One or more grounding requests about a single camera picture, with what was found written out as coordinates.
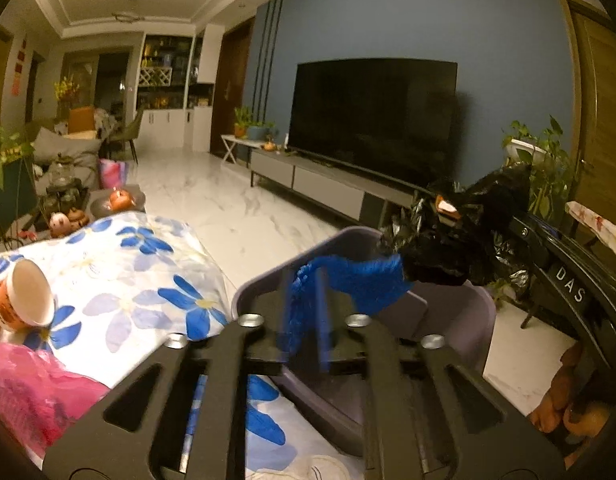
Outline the right hand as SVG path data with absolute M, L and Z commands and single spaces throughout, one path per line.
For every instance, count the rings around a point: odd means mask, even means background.
M 553 376 L 550 388 L 527 415 L 532 426 L 543 434 L 553 434 L 563 427 L 576 439 L 576 448 L 564 457 L 566 469 L 570 469 L 584 454 L 612 412 L 612 408 L 603 402 L 589 401 L 582 408 L 576 406 L 575 370 L 583 354 L 584 346 L 579 341 L 562 354 L 561 367 Z

